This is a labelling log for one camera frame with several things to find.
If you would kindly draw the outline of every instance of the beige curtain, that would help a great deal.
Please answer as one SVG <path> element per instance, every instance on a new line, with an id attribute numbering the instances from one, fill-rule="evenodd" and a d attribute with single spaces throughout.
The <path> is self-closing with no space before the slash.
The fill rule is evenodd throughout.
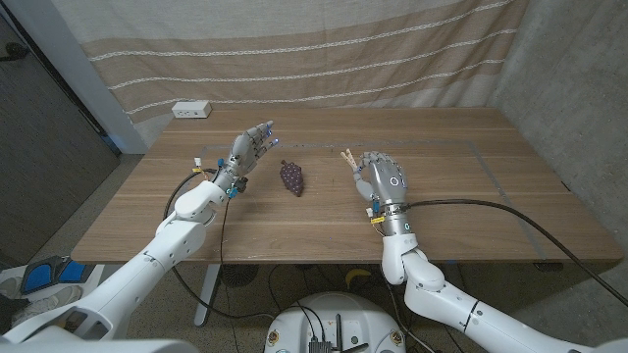
<path id="1" fill-rule="evenodd" d="M 527 0 L 53 0 L 134 123 L 215 109 L 484 106 Z"/>

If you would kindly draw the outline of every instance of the table leg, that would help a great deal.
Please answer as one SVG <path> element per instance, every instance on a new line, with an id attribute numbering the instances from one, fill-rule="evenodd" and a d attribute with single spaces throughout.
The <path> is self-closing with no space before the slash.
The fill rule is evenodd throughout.
<path id="1" fill-rule="evenodd" d="M 209 305 L 212 305 L 214 299 L 214 292 L 216 290 L 216 281 L 218 280 L 218 272 L 220 271 L 220 265 L 209 265 L 205 272 L 205 280 L 203 281 L 203 289 L 200 291 L 200 299 Z M 207 324 L 210 311 L 204 306 L 198 304 L 196 307 L 196 314 L 194 315 L 194 324 L 202 328 Z"/>

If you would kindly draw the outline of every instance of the electrical outlet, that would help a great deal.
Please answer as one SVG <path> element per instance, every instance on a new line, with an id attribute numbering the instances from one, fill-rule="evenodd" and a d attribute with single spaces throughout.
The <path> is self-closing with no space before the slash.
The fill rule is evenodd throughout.
<path id="1" fill-rule="evenodd" d="M 177 102 L 173 107 L 175 118 L 207 118 L 211 111 L 209 101 Z"/>

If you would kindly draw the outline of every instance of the concrete floor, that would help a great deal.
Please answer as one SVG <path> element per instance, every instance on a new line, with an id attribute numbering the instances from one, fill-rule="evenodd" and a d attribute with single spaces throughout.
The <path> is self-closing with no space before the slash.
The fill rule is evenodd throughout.
<path id="1" fill-rule="evenodd" d="M 140 158 L 123 155 L 121 165 L 59 229 L 33 261 L 53 254 L 70 254 Z M 616 234 L 622 240 L 624 249 L 628 238 L 626 230 Z M 205 267 L 181 264 L 179 268 L 190 286 L 199 292 Z M 320 272 L 316 268 L 305 270 L 309 290 L 345 290 L 343 274 L 351 268 L 353 266 L 350 265 L 322 265 Z M 262 266 L 253 283 L 229 288 L 232 314 L 243 315 L 254 311 L 277 313 L 268 291 L 267 280 L 271 269 L 272 266 Z M 465 285 L 469 294 L 555 337 L 597 345 L 628 336 L 628 309 L 573 265 L 566 265 L 559 273 L 541 273 L 531 264 L 464 264 L 459 268 L 449 264 L 444 265 L 444 269 L 447 279 L 458 287 Z M 603 277 L 619 291 L 628 293 L 627 270 L 624 261 L 605 271 Z M 598 268 L 598 271 L 603 272 L 604 269 Z M 293 265 L 280 265 L 273 274 L 272 285 L 284 307 L 309 293 L 303 271 Z M 403 288 L 396 290 L 402 293 Z M 223 311 L 227 311 L 225 291 L 226 287 L 220 285 L 215 299 L 215 307 Z M 393 313 L 391 299 L 382 285 L 365 285 L 356 293 Z M 212 315 L 204 328 L 197 328 L 192 323 L 195 308 L 195 302 L 174 275 L 168 273 L 132 315 L 128 338 L 177 338 L 191 342 L 201 352 L 236 352 L 231 323 Z M 270 324 L 268 319 L 241 320 L 233 324 L 239 352 L 263 350 Z M 458 351 L 443 326 L 435 322 L 416 318 L 412 329 L 435 349 Z M 459 332 L 452 330 L 452 333 L 465 352 L 484 351 Z"/>

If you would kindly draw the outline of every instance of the white stripe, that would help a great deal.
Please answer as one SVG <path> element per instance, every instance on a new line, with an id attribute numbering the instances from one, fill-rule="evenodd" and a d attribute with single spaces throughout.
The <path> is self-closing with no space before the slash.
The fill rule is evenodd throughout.
<path id="1" fill-rule="evenodd" d="M 244 78 L 211 78 L 211 77 L 207 77 L 207 78 L 180 78 L 180 77 L 146 77 L 146 78 L 138 78 L 138 79 L 132 79 L 126 82 L 122 82 L 110 87 L 110 90 L 115 90 L 118 88 L 122 88 L 122 87 L 126 87 L 132 84 L 136 84 L 136 83 L 142 83 L 142 82 L 149 82 L 149 81 L 159 81 L 159 80 L 165 80 L 165 81 L 177 81 L 177 82 L 252 82 L 252 81 L 272 81 L 272 80 L 287 80 L 287 79 L 300 79 L 300 78 L 311 78 L 311 77 L 319 77 L 319 76 L 330 76 L 330 75 L 339 75 L 339 74 L 346 74 L 346 73 L 352 73 L 352 72 L 356 72 L 356 71 L 360 71 L 360 70 L 365 70 L 365 69 L 373 69 L 373 68 L 379 68 L 382 66 L 387 66 L 387 65 L 397 65 L 397 64 L 404 64 L 410 61 L 414 61 L 414 60 L 418 60 L 418 59 L 423 59 L 423 58 L 427 58 L 429 56 L 433 56 L 436 54 L 439 54 L 447 49 L 451 49 L 451 48 L 456 48 L 456 47 L 461 47 L 464 45 L 474 45 L 474 44 L 478 44 L 484 40 L 487 40 L 489 38 L 495 37 L 497 35 L 500 34 L 511 34 L 511 33 L 516 33 L 517 29 L 504 29 L 504 30 L 500 30 L 494 33 L 491 33 L 485 37 L 482 37 L 480 39 L 475 39 L 475 40 L 469 40 L 469 41 L 465 41 L 465 42 L 459 42 L 459 43 L 453 43 L 453 44 L 449 44 L 441 49 L 435 50 L 433 52 L 430 53 L 425 53 L 425 54 L 421 54 L 421 55 L 417 55 L 411 58 L 406 58 L 406 59 L 398 59 L 398 60 L 391 60 L 391 61 L 387 61 L 387 62 L 383 62 L 383 63 L 376 63 L 376 64 L 370 64 L 370 65 L 365 65 L 365 66 L 361 66 L 361 67 L 355 67 L 355 68 L 349 68 L 349 69 L 343 69 L 343 70 L 334 70 L 334 71 L 329 71 L 329 72 L 323 72 L 323 73 L 314 73 L 314 74 L 305 74 L 305 75 L 294 75 L 294 76 L 269 76 L 269 77 L 244 77 Z"/>
<path id="2" fill-rule="evenodd" d="M 414 27 L 393 30 L 393 31 L 389 31 L 389 32 L 385 32 L 385 33 L 381 33 L 381 34 L 377 34 L 377 35 L 373 35 L 373 36 L 368 36 L 368 37 L 363 37 L 363 38 L 356 38 L 356 39 L 350 39 L 350 40 L 343 40 L 343 41 L 337 41 L 337 42 L 331 42 L 331 43 L 323 43 L 323 44 L 308 45 L 308 46 L 301 46 L 301 47 L 290 47 L 290 48 L 261 49 L 261 50 L 238 50 L 238 51 L 227 51 L 227 52 L 157 52 L 157 51 L 149 51 L 149 50 L 141 50 L 141 51 L 128 50 L 128 51 L 118 51 L 118 52 L 111 52 L 111 53 L 106 53 L 106 54 L 103 54 L 103 55 L 98 55 L 98 56 L 89 58 L 89 61 L 95 62 L 95 61 L 109 59 L 109 58 L 113 58 L 113 57 L 117 57 L 117 56 L 128 56 L 128 55 L 142 55 L 142 56 L 143 55 L 150 55 L 150 56 L 163 56 L 163 57 L 174 57 L 174 56 L 212 57 L 212 56 L 233 56 L 233 55 L 259 55 L 259 54 L 291 53 L 291 52 L 299 52 L 299 51 L 307 51 L 307 50 L 315 50 L 315 49 L 323 49 L 323 48 L 332 48 L 332 47 L 349 45 L 349 44 L 363 43 L 363 42 L 367 42 L 367 41 L 371 41 L 371 40 L 375 40 L 375 39 L 381 39 L 381 38 L 386 38 L 386 37 L 390 37 L 390 36 L 393 36 L 393 35 L 398 35 L 398 34 L 411 32 L 411 31 L 415 31 L 415 30 L 422 30 L 422 29 L 432 28 L 432 27 L 436 27 L 436 26 L 440 26 L 440 25 L 446 25 L 446 24 L 449 24 L 449 23 L 452 23 L 452 22 L 455 22 L 455 21 L 458 21 L 458 20 L 462 20 L 465 17 L 468 17 L 469 15 L 472 15 L 474 13 L 477 13 L 477 12 L 480 12 L 480 11 L 485 11 L 485 10 L 490 10 L 490 9 L 497 8 L 497 7 L 501 7 L 501 6 L 504 6 L 504 5 L 507 5 L 507 4 L 511 3 L 513 1 L 514 0 L 505 0 L 505 1 L 496 2 L 494 4 L 490 4 L 490 5 L 480 6 L 480 7 L 477 7 L 475 9 L 471 10 L 471 11 L 468 11 L 468 12 L 462 14 L 462 15 L 458 15 L 458 16 L 452 17 L 450 19 L 446 19 L 446 20 L 443 20 L 443 21 L 438 21 L 438 22 L 431 23 L 431 24 L 417 25 L 417 26 L 414 26 Z"/>
<path id="3" fill-rule="evenodd" d="M 376 93 L 376 92 L 382 92 L 382 91 L 389 90 L 389 89 L 402 88 L 402 87 L 405 87 L 405 86 L 408 86 L 408 85 L 411 85 L 411 84 L 414 84 L 414 83 L 418 83 L 418 82 L 420 82 L 422 80 L 430 79 L 430 78 L 455 76 L 455 75 L 458 75 L 458 74 L 462 73 L 463 71 L 467 71 L 467 70 L 471 70 L 471 69 L 477 68 L 477 67 L 479 67 L 479 66 L 481 66 L 483 64 L 501 64 L 504 61 L 505 60 L 483 60 L 483 61 L 481 61 L 481 62 L 479 62 L 477 64 L 464 67 L 464 68 L 462 68 L 460 70 L 456 70 L 456 71 L 451 72 L 451 73 L 433 74 L 433 75 L 429 75 L 429 76 L 419 77 L 419 78 L 411 80 L 409 82 L 394 84 L 394 85 L 381 87 L 381 88 L 365 89 L 365 90 L 354 91 L 354 92 L 336 93 L 336 94 L 329 94 L 329 95 L 319 95 L 319 96 L 304 97 L 304 98 L 293 98 L 293 99 L 245 99 L 245 100 L 223 100 L 223 101 L 218 101 L 218 100 L 212 101 L 212 100 L 210 100 L 209 102 L 210 103 L 214 103 L 214 104 L 297 103 L 297 102 L 308 102 L 308 101 L 327 99 L 327 98 L 348 97 L 348 96 L 353 96 L 353 95 L 358 95 L 358 94 Z M 141 106 L 139 108 L 135 108 L 133 110 L 128 111 L 127 114 L 135 114 L 135 113 L 140 112 L 140 111 L 142 111 L 142 110 L 144 110 L 146 108 L 157 107 L 157 106 L 164 105 L 164 104 L 175 103 L 175 102 L 179 102 L 179 101 L 194 101 L 194 100 L 195 99 L 190 99 L 190 98 L 169 99 L 169 100 L 165 100 L 165 101 L 161 101 L 161 102 L 150 103 L 150 104 Z"/>

